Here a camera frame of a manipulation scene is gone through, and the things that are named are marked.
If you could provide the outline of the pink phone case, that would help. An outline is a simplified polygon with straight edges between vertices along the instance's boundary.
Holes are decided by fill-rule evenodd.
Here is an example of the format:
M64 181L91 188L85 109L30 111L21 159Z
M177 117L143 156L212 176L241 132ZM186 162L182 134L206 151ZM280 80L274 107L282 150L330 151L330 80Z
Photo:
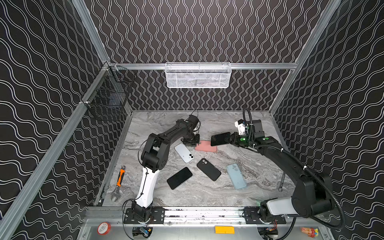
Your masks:
M218 151L218 148L217 146L211 146L210 141L201 141L199 144L196 145L195 150L201 152L216 153Z

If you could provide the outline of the black phone purple edge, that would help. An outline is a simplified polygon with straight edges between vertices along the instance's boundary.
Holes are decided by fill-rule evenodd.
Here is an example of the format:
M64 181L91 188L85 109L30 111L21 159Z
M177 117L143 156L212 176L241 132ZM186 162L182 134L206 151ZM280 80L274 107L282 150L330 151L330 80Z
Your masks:
M214 135L211 137L211 146L215 147L215 146L230 144L230 141L231 141L230 138L231 138L230 132Z

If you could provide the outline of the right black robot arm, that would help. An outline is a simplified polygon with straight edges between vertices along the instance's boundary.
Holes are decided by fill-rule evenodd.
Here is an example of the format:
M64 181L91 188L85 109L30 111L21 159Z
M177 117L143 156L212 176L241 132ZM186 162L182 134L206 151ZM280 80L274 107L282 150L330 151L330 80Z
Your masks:
M274 162L295 184L291 197L271 199L261 202L259 214L261 220L270 222L280 215L294 215L311 218L330 229L341 230L346 217L340 202L333 192L332 180L328 175L316 173L308 168L273 137L266 137L260 120L235 122L238 129L227 137L228 143L239 148L258 153ZM317 215L336 209L340 222L329 224Z

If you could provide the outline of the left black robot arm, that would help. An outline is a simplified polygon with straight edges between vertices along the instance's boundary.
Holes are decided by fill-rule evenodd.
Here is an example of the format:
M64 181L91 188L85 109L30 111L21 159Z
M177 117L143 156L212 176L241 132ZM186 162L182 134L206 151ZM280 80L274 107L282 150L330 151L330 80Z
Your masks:
M143 167L142 181L138 195L131 200L134 220L139 223L149 221L157 178L168 162L171 145L182 139L184 143L196 146L200 141L200 135L194 130L199 122L197 116L190 114L186 120L178 119L167 131L148 136L139 158Z

